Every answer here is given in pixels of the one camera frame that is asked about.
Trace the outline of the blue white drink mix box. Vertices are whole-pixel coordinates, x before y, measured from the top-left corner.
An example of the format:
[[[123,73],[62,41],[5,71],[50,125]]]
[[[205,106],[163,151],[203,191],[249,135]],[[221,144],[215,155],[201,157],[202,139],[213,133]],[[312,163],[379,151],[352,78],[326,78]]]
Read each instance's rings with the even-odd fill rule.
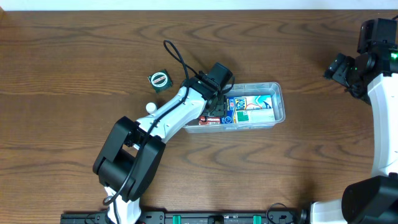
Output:
[[[220,118],[221,124],[237,124],[234,113],[239,110],[273,109],[270,95],[231,96],[227,97],[227,114]]]

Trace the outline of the red orange medicine box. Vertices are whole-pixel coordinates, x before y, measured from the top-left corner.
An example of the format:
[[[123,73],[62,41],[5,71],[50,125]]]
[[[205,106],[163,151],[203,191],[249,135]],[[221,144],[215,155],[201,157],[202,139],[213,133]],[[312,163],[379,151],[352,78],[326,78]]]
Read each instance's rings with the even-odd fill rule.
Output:
[[[220,117],[211,117],[211,116],[200,116],[199,117],[199,125],[211,125],[211,124],[220,124]]]

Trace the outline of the white green medicine packet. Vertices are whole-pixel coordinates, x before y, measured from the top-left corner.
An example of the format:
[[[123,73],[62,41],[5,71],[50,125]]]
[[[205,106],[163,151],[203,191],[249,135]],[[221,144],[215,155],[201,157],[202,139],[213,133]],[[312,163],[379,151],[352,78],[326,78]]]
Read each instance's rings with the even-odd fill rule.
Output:
[[[273,109],[239,110],[234,113],[236,123],[267,123],[275,121]]]

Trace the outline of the green square box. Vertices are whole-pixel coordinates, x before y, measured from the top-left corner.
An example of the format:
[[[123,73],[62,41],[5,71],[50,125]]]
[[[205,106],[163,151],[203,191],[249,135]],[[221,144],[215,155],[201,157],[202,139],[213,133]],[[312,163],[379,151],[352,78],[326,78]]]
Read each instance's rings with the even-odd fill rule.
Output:
[[[165,91],[173,85],[172,79],[166,69],[155,72],[147,78],[156,93]]]

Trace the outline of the black bottle white cap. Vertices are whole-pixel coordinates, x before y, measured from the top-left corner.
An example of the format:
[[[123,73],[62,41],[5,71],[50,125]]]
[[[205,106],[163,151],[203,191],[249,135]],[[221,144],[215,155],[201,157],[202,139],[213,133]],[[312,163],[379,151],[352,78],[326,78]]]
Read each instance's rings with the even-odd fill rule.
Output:
[[[157,105],[155,103],[153,103],[153,102],[150,102],[150,103],[146,104],[146,111],[149,114],[155,113],[157,111]]]

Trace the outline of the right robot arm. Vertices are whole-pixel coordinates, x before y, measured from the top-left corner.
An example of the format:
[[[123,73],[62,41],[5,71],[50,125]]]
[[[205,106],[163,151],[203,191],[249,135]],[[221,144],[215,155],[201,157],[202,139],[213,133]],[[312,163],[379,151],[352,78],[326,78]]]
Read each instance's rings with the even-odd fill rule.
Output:
[[[345,188],[340,199],[313,202],[302,223],[397,223],[397,18],[361,24],[353,58],[338,54],[324,77],[371,105],[371,177]]]

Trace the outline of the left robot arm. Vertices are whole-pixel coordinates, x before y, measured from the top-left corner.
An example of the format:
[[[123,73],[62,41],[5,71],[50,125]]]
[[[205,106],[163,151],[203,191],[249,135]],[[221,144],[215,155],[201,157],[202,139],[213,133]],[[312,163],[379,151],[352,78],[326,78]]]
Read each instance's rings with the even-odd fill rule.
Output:
[[[167,141],[215,103],[234,83],[233,73],[220,63],[209,73],[185,80],[178,93],[155,112],[132,121],[122,117],[113,126],[93,172],[106,189],[103,203],[111,223],[135,223],[139,199],[153,181]]]

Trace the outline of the clear plastic container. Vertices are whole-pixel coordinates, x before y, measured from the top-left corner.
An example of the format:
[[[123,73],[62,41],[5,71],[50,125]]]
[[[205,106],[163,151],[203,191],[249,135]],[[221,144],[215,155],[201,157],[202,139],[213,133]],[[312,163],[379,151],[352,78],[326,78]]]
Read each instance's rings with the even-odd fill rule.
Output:
[[[275,121],[267,123],[238,123],[238,124],[211,124],[199,125],[199,119],[194,119],[184,126],[188,133],[216,133],[226,131],[240,131],[244,129],[266,129],[271,128],[285,119],[285,108],[282,97],[282,90],[276,82],[262,83],[238,83],[235,84],[229,92],[225,94],[226,98],[231,96],[252,96],[252,95],[270,95],[272,107],[274,110]]]

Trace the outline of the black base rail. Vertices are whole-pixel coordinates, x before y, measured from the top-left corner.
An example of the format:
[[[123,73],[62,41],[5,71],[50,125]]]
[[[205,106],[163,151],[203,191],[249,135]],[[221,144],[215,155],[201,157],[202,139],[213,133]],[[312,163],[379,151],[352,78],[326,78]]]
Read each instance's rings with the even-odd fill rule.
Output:
[[[297,215],[294,211],[283,209],[266,213],[170,213],[161,211],[142,212],[135,223],[138,224],[266,224],[310,223],[307,215]],[[106,211],[90,213],[64,213],[60,223],[116,223],[108,218]]]

